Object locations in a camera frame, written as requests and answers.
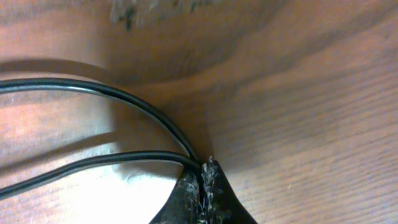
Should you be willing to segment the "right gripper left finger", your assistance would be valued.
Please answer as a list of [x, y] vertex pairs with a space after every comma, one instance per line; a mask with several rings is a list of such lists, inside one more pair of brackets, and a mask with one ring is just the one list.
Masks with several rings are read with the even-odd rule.
[[195, 174], [184, 170], [169, 199], [150, 224], [197, 224], [199, 184]]

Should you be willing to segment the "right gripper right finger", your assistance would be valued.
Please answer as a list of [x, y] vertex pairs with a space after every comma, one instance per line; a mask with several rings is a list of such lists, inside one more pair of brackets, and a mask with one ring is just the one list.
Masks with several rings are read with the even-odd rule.
[[202, 165], [201, 220], [211, 224], [257, 224], [234, 193], [220, 163], [210, 157]]

